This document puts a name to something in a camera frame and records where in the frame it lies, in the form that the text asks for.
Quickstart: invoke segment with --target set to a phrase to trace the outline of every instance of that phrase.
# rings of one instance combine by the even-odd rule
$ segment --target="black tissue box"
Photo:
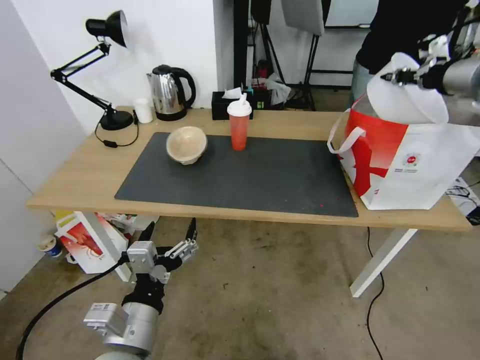
[[[211,119],[212,120],[228,120],[229,113],[227,112],[227,108],[229,107],[230,103],[236,101],[238,99],[224,99],[222,96],[224,95],[224,91],[213,91],[211,93]],[[247,93],[246,100],[250,103],[251,106],[251,113],[250,119],[254,118],[254,97],[251,93]]]

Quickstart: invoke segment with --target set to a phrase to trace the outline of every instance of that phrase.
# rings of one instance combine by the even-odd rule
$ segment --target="white cup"
[[[133,107],[135,108],[138,121],[142,124],[151,123],[153,120],[152,109],[150,108],[150,102],[146,98],[138,98],[133,101]]]

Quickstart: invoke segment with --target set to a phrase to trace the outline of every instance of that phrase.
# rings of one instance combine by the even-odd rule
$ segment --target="person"
[[[350,105],[367,90],[369,80],[401,52],[419,59],[418,42],[430,34],[445,34],[467,0],[379,0],[370,32],[353,63]]]

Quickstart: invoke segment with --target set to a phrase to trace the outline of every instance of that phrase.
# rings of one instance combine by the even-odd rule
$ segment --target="cup lid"
[[[239,100],[232,101],[228,105],[226,112],[235,117],[244,117],[250,115],[252,112],[252,107],[247,101],[247,93],[244,92]]]

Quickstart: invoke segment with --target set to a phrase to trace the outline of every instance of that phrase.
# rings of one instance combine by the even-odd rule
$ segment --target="electric kettle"
[[[146,77],[150,83],[156,117],[164,121],[183,118],[195,101],[196,90],[192,76],[182,68],[160,65],[146,74]],[[185,99],[180,78],[185,78],[190,86],[191,96],[188,100]]]

